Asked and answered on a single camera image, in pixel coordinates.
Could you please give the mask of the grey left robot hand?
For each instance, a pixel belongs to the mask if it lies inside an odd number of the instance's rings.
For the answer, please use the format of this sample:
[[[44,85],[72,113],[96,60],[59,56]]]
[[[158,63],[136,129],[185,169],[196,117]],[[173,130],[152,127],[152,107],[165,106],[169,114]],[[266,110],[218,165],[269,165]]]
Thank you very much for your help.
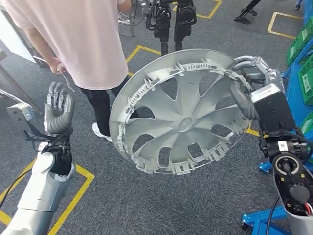
[[[62,83],[52,82],[44,104],[44,131],[49,135],[72,135],[74,108],[75,101]]]

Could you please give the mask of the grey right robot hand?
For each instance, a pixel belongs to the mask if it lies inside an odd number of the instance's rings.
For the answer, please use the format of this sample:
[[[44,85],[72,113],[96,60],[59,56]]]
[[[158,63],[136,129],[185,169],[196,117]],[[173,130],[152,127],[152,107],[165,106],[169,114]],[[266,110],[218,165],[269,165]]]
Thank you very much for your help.
[[[244,55],[235,59],[235,65],[232,67],[233,71],[239,71],[244,68],[257,68],[258,73],[245,73],[244,77],[251,86],[250,91],[255,91],[253,86],[253,83],[261,84],[263,87],[270,83],[276,84],[282,92],[285,92],[283,83],[283,77],[278,69],[273,69],[269,67],[263,59],[259,56]],[[241,111],[241,113],[250,120],[259,120],[259,116],[252,101],[244,92],[243,88],[238,82],[233,82],[230,87],[230,94],[234,101]]]

